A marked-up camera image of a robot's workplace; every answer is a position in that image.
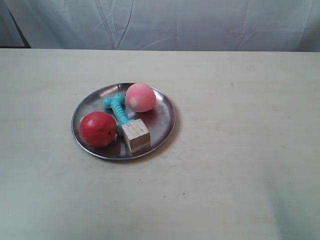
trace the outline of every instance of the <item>teal dumbbell toy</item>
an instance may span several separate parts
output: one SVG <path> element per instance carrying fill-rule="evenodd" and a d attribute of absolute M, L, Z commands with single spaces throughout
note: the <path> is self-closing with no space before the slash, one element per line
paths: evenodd
<path fill-rule="evenodd" d="M 103 106 L 112 109 L 118 121 L 117 134 L 124 137 L 126 145 L 132 153 L 151 146 L 150 133 L 141 119 L 129 119 L 122 108 L 125 96 L 116 94 L 103 99 Z"/>

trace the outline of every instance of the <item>red ball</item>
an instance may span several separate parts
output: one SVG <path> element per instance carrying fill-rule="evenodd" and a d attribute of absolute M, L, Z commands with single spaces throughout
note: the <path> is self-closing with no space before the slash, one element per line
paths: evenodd
<path fill-rule="evenodd" d="M 107 146 L 115 138 L 117 123 L 115 119 L 103 112 L 94 111 L 87 114 L 79 124 L 82 141 L 94 148 Z"/>

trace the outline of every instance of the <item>round metal tray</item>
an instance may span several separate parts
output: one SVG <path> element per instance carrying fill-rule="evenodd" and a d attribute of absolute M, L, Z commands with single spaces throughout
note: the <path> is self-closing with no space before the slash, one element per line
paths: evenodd
<path fill-rule="evenodd" d="M 87 114 L 95 111 L 106 112 L 115 116 L 111 109 L 105 109 L 103 99 L 116 94 L 125 95 L 128 88 L 134 83 L 118 83 L 103 87 L 88 95 L 75 109 L 71 129 L 75 140 L 88 153 L 106 160 L 129 160 L 144 156 L 159 148 L 172 133 L 176 123 L 176 111 L 170 99 L 161 91 L 152 88 L 156 96 L 156 108 L 137 113 L 129 107 L 124 111 L 129 119 L 142 119 L 150 132 L 151 148 L 143 149 L 132 154 L 121 136 L 117 136 L 107 146 L 101 148 L 90 147 L 79 136 L 79 122 Z"/>

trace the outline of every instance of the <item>pink peach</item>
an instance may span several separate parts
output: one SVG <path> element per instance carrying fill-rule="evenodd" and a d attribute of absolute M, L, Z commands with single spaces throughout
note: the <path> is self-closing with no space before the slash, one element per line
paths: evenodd
<path fill-rule="evenodd" d="M 143 113 L 154 109 L 157 105 L 157 99 L 150 86 L 144 83 L 135 83 L 126 91 L 125 103 L 135 112 Z"/>

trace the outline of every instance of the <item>plate rim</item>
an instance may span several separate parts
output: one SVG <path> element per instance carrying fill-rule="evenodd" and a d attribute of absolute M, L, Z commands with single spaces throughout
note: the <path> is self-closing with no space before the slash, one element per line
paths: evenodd
<path fill-rule="evenodd" d="M 137 158 L 140 158 L 140 157 L 143 157 L 145 155 L 148 155 L 150 154 L 151 152 L 157 150 L 158 148 L 160 148 L 167 140 L 168 138 L 171 136 L 171 134 L 173 133 L 175 127 L 176 127 L 176 120 L 177 120 L 177 112 L 176 112 L 176 108 L 175 108 L 175 105 L 174 103 L 171 101 L 171 99 L 165 94 L 163 93 L 162 91 L 160 91 L 159 89 L 153 87 L 153 86 L 149 86 L 151 87 L 152 89 L 158 91 L 159 93 L 161 93 L 163 96 L 165 96 L 172 108 L 173 108 L 173 125 L 172 125 L 172 128 L 171 128 L 171 131 L 169 132 L 169 134 L 165 137 L 165 139 L 159 144 L 157 145 L 156 147 L 150 149 L 149 151 L 147 152 L 144 152 L 142 154 L 139 154 L 139 155 L 136 155 L 136 156 L 130 156 L 130 157 L 121 157 L 121 158 L 114 158 L 114 157 L 106 157 L 106 156 L 101 156 L 101 155 L 98 155 L 90 150 L 88 150 L 87 148 L 85 148 L 77 139 L 76 137 L 76 134 L 75 134 L 75 129 L 74 129 L 74 120 L 75 120 L 75 115 L 76 115 L 76 112 L 78 111 L 80 105 L 85 101 L 86 98 L 88 98 L 89 96 L 91 96 L 92 94 L 96 93 L 96 92 L 99 92 L 100 90 L 102 89 L 105 89 L 105 88 L 110 88 L 110 87 L 113 87 L 113 86 L 117 86 L 119 84 L 130 84 L 130 85 L 133 85 L 135 84 L 136 82 L 119 82 L 119 83 L 114 83 L 114 84 L 110 84 L 110 85 L 107 85 L 107 86 L 104 86 L 104 87 L 101 87 L 93 92 L 91 92 L 89 95 L 87 95 L 81 102 L 79 102 L 78 106 L 75 108 L 74 112 L 73 112 L 73 115 L 72 115 L 72 119 L 71 119 L 71 132 L 72 132 L 72 135 L 75 139 L 75 141 L 78 143 L 78 145 L 80 145 L 80 147 L 85 150 L 87 153 L 97 157 L 97 158 L 100 158 L 100 159 L 104 159 L 104 160 L 109 160 L 109 161 L 125 161 L 125 160 L 132 160 L 132 159 L 137 159 Z"/>

